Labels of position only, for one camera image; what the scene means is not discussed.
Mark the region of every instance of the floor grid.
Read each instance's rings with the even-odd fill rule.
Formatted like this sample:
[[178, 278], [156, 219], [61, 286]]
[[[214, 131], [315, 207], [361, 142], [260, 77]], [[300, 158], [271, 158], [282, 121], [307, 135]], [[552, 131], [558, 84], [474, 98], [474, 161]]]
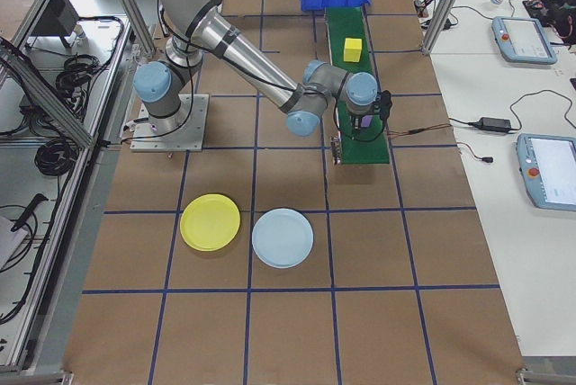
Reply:
[[[321, 13], [234, 1], [223, 13], [289, 76], [328, 59]], [[373, 0], [364, 17], [389, 129], [447, 122], [412, 1]], [[297, 139], [210, 56], [194, 89], [211, 94], [202, 153], [121, 151], [67, 348], [78, 384], [516, 383], [522, 360], [451, 129], [390, 139], [390, 165], [333, 166], [329, 108]], [[205, 193], [241, 210], [219, 252], [193, 251], [178, 230]], [[314, 229], [293, 269], [250, 248], [273, 208]]]

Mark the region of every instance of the light blue plate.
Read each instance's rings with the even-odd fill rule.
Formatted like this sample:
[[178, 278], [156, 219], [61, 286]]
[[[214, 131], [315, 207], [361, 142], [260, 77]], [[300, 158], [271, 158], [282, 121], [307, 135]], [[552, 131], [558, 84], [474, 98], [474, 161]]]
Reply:
[[310, 254], [314, 233], [309, 221], [298, 211], [277, 208], [264, 214], [254, 225], [252, 247], [266, 265], [290, 268]]

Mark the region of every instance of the robotic arm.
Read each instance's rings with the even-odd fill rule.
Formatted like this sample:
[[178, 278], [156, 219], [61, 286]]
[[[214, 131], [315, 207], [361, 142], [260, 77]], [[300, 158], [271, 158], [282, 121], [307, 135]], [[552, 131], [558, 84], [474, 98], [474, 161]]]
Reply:
[[232, 68], [262, 95], [286, 113], [286, 125], [299, 136], [309, 136], [320, 123], [330, 97], [346, 101], [355, 129], [378, 107], [376, 80], [367, 73], [346, 70], [313, 60], [297, 84], [252, 45], [219, 13], [222, 0], [161, 0], [175, 26], [166, 45], [166, 57], [141, 67], [134, 86], [148, 109], [158, 133], [185, 122], [178, 92], [202, 64], [207, 49]]

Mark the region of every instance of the touchscreen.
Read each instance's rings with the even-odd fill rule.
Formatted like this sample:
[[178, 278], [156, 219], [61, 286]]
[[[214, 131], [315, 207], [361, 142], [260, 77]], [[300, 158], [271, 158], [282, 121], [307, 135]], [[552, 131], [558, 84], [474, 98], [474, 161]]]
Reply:
[[576, 205], [576, 149], [569, 140], [531, 138], [545, 200]]
[[504, 20], [514, 52], [522, 57], [548, 58], [540, 33], [532, 21]]

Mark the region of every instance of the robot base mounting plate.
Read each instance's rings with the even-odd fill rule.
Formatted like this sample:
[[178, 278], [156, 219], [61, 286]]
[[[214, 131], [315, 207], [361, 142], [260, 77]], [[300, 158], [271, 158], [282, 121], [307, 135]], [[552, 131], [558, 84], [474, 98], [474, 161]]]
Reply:
[[[180, 129], [167, 134], [161, 138], [146, 138], [156, 136], [150, 124], [143, 122], [136, 125], [134, 138], [143, 137], [145, 139], [133, 139], [130, 149], [134, 152], [175, 152], [175, 151], [202, 151], [204, 142], [204, 129], [206, 127], [206, 115], [208, 114], [208, 102], [210, 96], [207, 94], [180, 94], [185, 113], [190, 111], [190, 104], [193, 102], [192, 113], [188, 121]], [[148, 117], [148, 111], [142, 104], [139, 118]]]

